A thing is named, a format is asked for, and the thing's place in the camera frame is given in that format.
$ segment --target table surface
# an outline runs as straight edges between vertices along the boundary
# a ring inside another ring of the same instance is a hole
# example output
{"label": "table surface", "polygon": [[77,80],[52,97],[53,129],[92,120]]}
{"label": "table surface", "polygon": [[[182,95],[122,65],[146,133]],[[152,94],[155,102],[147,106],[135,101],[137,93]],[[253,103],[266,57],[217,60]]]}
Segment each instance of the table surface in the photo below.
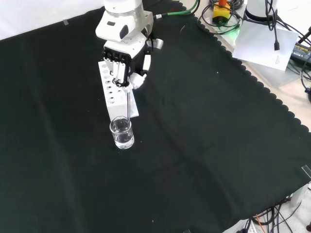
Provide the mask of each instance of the table surface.
{"label": "table surface", "polygon": [[[181,0],[181,2],[187,8],[192,7],[193,1]],[[201,0],[200,7],[195,13],[196,17],[200,17],[202,10],[207,6],[208,0]],[[237,12],[242,16],[246,8],[247,0],[244,1],[244,6]],[[293,27],[306,33],[311,26],[309,21],[309,9],[311,8],[311,0],[300,0],[292,4],[290,0],[279,0],[278,2],[278,14],[287,23]],[[212,12],[208,10],[204,16],[210,17]],[[208,26],[201,21],[209,30],[214,31],[214,28]],[[221,41],[222,45],[230,52],[233,52],[235,47],[235,39],[238,32],[225,34],[222,36],[216,35]],[[295,114],[295,117],[301,121],[301,124],[307,126],[311,131],[311,103],[308,100],[308,95],[304,92],[304,87],[301,84],[300,77],[293,73],[290,69],[285,71],[265,67],[252,62],[243,61],[243,65],[246,66],[252,75],[254,75],[265,87],[269,88],[276,97],[283,102],[289,111]],[[311,82],[304,80],[306,86],[310,86]]]}

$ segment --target black connector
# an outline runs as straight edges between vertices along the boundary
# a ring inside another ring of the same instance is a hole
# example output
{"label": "black connector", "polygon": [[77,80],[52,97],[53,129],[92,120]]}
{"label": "black connector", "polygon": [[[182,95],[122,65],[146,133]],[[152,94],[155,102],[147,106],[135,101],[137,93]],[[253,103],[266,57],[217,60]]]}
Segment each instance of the black connector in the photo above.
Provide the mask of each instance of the black connector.
{"label": "black connector", "polygon": [[279,44],[278,41],[276,41],[276,42],[274,43],[274,50],[275,50],[275,51],[280,50],[280,44]]}
{"label": "black connector", "polygon": [[305,89],[305,92],[308,93],[308,94],[310,94],[310,93],[311,93],[311,89],[307,87],[307,88]]}

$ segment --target yellow device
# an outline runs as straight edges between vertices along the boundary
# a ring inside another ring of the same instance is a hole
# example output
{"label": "yellow device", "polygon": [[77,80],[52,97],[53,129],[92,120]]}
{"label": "yellow device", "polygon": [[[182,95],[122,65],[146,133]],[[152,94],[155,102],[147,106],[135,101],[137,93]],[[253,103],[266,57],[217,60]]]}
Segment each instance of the yellow device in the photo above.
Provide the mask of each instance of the yellow device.
{"label": "yellow device", "polygon": [[[222,1],[223,6],[226,8],[230,9],[230,5],[227,3],[227,1]],[[230,11],[226,8],[219,7],[214,5],[214,10],[213,10],[213,20],[212,22],[217,24],[225,24],[228,22],[229,17],[230,17]]]}

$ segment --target black cable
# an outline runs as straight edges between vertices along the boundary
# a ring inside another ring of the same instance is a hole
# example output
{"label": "black cable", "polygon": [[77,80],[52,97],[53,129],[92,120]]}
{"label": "black cable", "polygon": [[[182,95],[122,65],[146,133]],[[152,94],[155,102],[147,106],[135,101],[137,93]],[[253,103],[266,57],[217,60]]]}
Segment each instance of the black cable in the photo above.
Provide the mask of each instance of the black cable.
{"label": "black cable", "polygon": [[288,229],[290,229],[291,233],[293,233],[293,231],[292,231],[290,225],[288,225],[287,221],[285,220],[285,218],[283,217],[283,215],[281,214],[281,212],[279,211],[278,213],[279,213],[279,215],[281,215],[281,217],[284,219],[284,222],[285,222],[286,226],[288,227]]}
{"label": "black cable", "polygon": [[280,213],[281,206],[282,206],[282,204],[279,205],[279,206],[278,206],[278,209],[277,209],[277,219],[276,219],[277,233],[280,233],[279,223],[278,223],[278,217],[279,217],[279,213]]}
{"label": "black cable", "polygon": [[249,228],[250,228],[250,226],[251,226],[251,223],[252,223],[252,220],[251,219],[248,219],[248,224],[247,224],[247,227],[245,228],[245,233],[247,233],[248,232],[248,230],[249,230]]}
{"label": "black cable", "polygon": [[273,5],[273,0],[271,0],[270,2],[268,2],[268,0],[265,0],[268,28],[270,31],[274,30],[274,34],[275,34],[275,38],[276,38],[275,43],[274,43],[274,50],[279,50],[280,45],[279,45],[279,42],[277,40],[277,33],[276,33],[277,10],[274,11],[272,5]]}
{"label": "black cable", "polygon": [[273,221],[272,221],[272,229],[271,229],[272,233],[274,233],[274,226],[275,226],[275,223],[274,223],[274,219],[273,219]]}
{"label": "black cable", "polygon": [[[242,17],[235,11],[235,4],[234,4],[234,1],[228,2],[228,4],[230,5],[230,8],[225,7],[225,6],[220,6],[220,5],[216,4],[217,2],[218,2],[218,0],[213,0],[211,4],[207,5],[207,6],[203,9],[203,11],[202,11],[202,13],[201,13],[201,16],[200,16],[200,17],[198,18],[198,20],[197,20],[197,25],[199,26],[199,28],[202,29],[203,31],[205,31],[205,30],[200,26],[200,23],[199,23],[200,19],[202,19],[207,25],[209,25],[209,26],[211,26],[211,27],[227,27],[227,28],[231,28],[231,29],[229,29],[229,30],[227,30],[227,31],[225,31],[225,32],[220,32],[220,33],[212,33],[212,32],[209,32],[209,33],[211,33],[211,34],[213,34],[213,35],[223,35],[223,34],[227,34],[227,33],[231,32],[231,31],[236,30],[237,28],[239,28],[239,27],[240,27],[240,21],[241,21]],[[237,19],[238,22],[237,22],[236,24],[234,24],[234,25],[226,25],[226,23],[222,23],[222,24],[218,24],[218,25],[213,25],[213,24],[208,23],[208,22],[206,21],[206,19],[204,18],[203,15],[205,14],[205,12],[206,12],[209,8],[214,7],[214,6],[218,6],[218,7],[220,7],[220,8],[225,8],[225,9],[229,10],[231,14],[230,14],[230,17],[229,17],[228,21],[231,19],[232,16],[234,16],[234,17]]]}
{"label": "black cable", "polygon": [[269,212],[271,212],[271,208],[270,208],[270,210],[267,210],[265,213],[263,213],[263,214],[261,214],[261,215],[258,215],[258,217],[262,217],[262,216],[264,216],[266,213],[269,213]]}
{"label": "black cable", "polygon": [[[272,212],[271,218],[267,219],[266,222],[260,222],[262,226],[269,225],[276,218],[275,211],[274,211],[274,206],[270,207],[270,209],[271,209],[271,212]],[[259,225],[259,222],[257,221],[257,219],[255,217],[252,217],[252,221],[253,221],[253,223]]]}
{"label": "black cable", "polygon": [[[285,23],[279,16],[276,16],[276,22],[282,27],[286,28],[288,31],[292,31],[290,28],[294,29],[296,32],[302,35],[302,37],[299,36],[300,39],[304,38],[304,35],[300,31],[298,31],[296,28],[292,27],[288,23]],[[305,42],[311,46],[311,40],[309,38],[306,38]]]}
{"label": "black cable", "polygon": [[[269,219],[269,214],[268,214],[268,211],[267,211],[267,221],[268,221],[268,219]],[[267,224],[267,229],[268,229],[267,233],[269,233],[269,224]]]}
{"label": "black cable", "polygon": [[288,218],[286,218],[285,220],[281,221],[279,224],[281,224],[282,222],[285,222],[285,221],[288,220],[291,216],[293,216],[294,213],[296,212],[296,210],[300,207],[300,205],[301,205],[301,202],[300,202],[300,204],[297,206],[297,208],[292,212],[292,214],[291,214]]}
{"label": "black cable", "polygon": [[[293,65],[293,63],[291,63],[291,61],[288,61],[288,64],[290,64],[291,65],[291,67],[293,67],[294,68],[294,70],[296,70],[297,71],[297,74],[299,75],[300,74],[300,71]],[[308,80],[310,80],[311,81],[311,77],[307,77],[307,76],[303,76],[305,79],[308,79]]]}
{"label": "black cable", "polygon": [[304,82],[303,82],[303,72],[305,72],[305,73],[309,76],[309,74],[305,71],[305,68],[306,68],[307,62],[310,60],[310,58],[311,58],[311,56],[309,56],[308,59],[305,61],[305,63],[303,64],[303,67],[302,67],[302,69],[301,69],[301,72],[300,72],[300,80],[301,80],[301,83],[302,83],[302,85],[303,85],[304,88],[305,88],[305,92],[308,93],[308,94],[311,92],[311,90],[310,90],[310,88],[307,88],[306,85],[305,85]]}

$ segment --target clear glass beaker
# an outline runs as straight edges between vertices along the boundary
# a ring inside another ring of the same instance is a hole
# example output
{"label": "clear glass beaker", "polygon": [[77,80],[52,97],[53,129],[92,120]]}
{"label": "clear glass beaker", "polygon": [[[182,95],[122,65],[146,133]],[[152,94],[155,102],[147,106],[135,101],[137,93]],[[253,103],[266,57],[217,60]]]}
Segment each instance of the clear glass beaker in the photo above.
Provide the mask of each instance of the clear glass beaker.
{"label": "clear glass beaker", "polygon": [[118,116],[110,123],[116,146],[120,149],[128,149],[134,143],[132,123],[124,116]]}

